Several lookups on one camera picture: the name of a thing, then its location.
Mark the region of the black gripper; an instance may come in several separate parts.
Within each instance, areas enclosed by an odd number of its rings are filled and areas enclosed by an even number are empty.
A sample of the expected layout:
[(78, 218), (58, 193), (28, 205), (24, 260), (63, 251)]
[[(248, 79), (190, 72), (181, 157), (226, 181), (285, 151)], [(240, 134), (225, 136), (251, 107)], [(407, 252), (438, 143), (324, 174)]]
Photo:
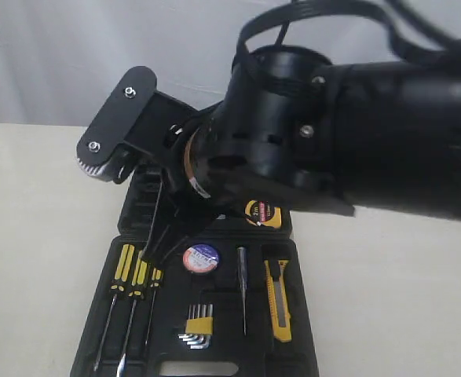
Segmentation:
[[(295, 166), (290, 152), (271, 142), (271, 133), (256, 141), (248, 132), (226, 135), (217, 127), (211, 115), (197, 113), (166, 150), (168, 187), (183, 209), (194, 207), (209, 217), (256, 200), (300, 212), (354, 215), (354, 207), (331, 189), (331, 176)], [(207, 226), (207, 221), (155, 222), (141, 260), (165, 263)]]

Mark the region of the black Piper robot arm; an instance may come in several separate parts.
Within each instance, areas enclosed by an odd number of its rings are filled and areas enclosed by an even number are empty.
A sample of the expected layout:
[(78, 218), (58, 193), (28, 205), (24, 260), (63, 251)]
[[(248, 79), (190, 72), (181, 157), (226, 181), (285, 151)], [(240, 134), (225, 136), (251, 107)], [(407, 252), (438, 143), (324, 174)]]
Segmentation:
[(461, 221), (461, 51), (425, 66), (336, 66), (297, 47), (263, 47), (254, 58), (308, 91), (276, 93), (237, 61), (224, 100), (188, 118), (176, 141), (148, 133), (168, 201), (148, 245), (156, 261), (247, 199)]

